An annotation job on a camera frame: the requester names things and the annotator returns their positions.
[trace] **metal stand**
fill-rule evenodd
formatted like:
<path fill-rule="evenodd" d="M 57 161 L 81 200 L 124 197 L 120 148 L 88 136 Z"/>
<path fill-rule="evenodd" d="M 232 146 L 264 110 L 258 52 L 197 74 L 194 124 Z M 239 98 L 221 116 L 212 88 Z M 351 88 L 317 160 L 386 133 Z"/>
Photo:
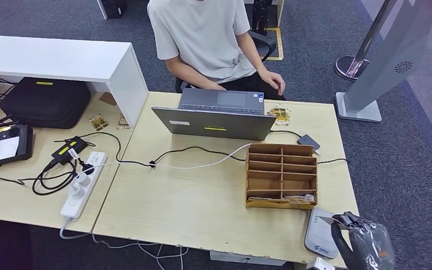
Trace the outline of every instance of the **metal stand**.
<path fill-rule="evenodd" d="M 415 71 L 428 43 L 431 24 L 432 0 L 404 0 L 374 60 L 346 93 L 336 94 L 340 118 L 381 121 L 377 98 Z"/>
<path fill-rule="evenodd" d="M 365 70 L 367 65 L 370 63 L 365 60 L 365 55 L 367 55 L 368 49 L 372 44 L 375 35 L 380 31 L 380 28 L 385 23 L 386 17 L 390 13 L 397 0 L 385 0 L 383 2 L 379 13 L 373 21 L 367 36 L 363 40 L 362 46 L 355 56 L 342 56 L 335 61 L 334 69 L 337 74 L 342 78 L 347 80 L 357 80 L 362 72 Z"/>

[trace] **power strip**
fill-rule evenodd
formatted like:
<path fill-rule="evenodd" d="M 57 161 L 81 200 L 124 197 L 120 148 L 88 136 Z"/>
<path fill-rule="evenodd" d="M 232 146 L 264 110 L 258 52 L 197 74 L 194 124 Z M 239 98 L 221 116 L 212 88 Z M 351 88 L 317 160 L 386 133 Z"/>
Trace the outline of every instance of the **power strip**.
<path fill-rule="evenodd" d="M 86 164 L 95 167 L 106 163 L 107 158 L 107 155 L 103 152 L 92 152 L 90 153 Z M 69 197 L 65 201 L 62 210 L 60 210 L 61 215 L 73 218 L 74 220 L 80 217 L 102 170 L 102 166 L 96 167 L 93 169 L 93 173 L 89 175 L 82 174 L 75 177 L 69 188 Z"/>

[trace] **wooden organizer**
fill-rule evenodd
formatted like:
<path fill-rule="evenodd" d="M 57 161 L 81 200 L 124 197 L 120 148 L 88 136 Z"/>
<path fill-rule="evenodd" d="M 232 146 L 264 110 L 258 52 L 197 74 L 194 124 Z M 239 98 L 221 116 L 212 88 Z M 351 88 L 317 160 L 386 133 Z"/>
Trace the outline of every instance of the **wooden organizer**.
<path fill-rule="evenodd" d="M 317 158 L 307 145 L 255 143 L 246 157 L 246 207 L 310 210 L 317 205 Z M 314 195 L 315 202 L 285 196 Z"/>

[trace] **robotic hand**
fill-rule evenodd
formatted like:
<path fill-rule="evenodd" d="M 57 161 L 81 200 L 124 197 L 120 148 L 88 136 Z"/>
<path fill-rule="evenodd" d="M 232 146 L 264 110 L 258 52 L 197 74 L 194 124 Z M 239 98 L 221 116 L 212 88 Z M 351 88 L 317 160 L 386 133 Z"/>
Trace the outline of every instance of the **robotic hand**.
<path fill-rule="evenodd" d="M 395 254 L 385 226 L 352 212 L 321 217 L 331 225 L 332 238 L 349 270 L 394 270 Z M 341 230 L 349 231 L 350 249 Z"/>

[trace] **laptop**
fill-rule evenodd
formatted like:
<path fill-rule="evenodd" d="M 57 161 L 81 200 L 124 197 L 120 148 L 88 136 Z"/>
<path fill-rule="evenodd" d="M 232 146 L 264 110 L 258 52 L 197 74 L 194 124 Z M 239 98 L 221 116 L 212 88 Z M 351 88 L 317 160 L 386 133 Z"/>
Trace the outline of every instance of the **laptop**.
<path fill-rule="evenodd" d="M 263 141 L 276 120 L 259 92 L 185 89 L 178 109 L 151 109 L 171 133 L 195 136 Z"/>

